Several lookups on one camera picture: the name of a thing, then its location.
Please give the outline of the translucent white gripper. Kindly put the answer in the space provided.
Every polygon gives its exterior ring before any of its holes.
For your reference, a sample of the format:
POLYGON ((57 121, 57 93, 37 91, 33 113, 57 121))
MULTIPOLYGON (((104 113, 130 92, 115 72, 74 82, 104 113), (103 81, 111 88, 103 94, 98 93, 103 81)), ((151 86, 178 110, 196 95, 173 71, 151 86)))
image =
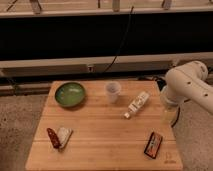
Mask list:
POLYGON ((162 101, 162 104, 164 106, 162 121, 166 124, 173 125, 178 116, 179 106, 177 104, 166 102, 165 100, 162 101))

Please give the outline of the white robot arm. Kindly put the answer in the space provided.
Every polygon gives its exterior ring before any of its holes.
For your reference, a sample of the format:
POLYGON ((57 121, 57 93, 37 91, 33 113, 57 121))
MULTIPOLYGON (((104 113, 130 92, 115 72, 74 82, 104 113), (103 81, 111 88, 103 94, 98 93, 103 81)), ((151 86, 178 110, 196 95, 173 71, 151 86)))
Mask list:
POLYGON ((160 92, 165 122, 170 125, 175 123, 178 108, 186 99, 194 101, 213 115, 213 86, 205 82, 207 76, 208 69, 200 61, 188 62, 166 73, 166 85, 160 92))

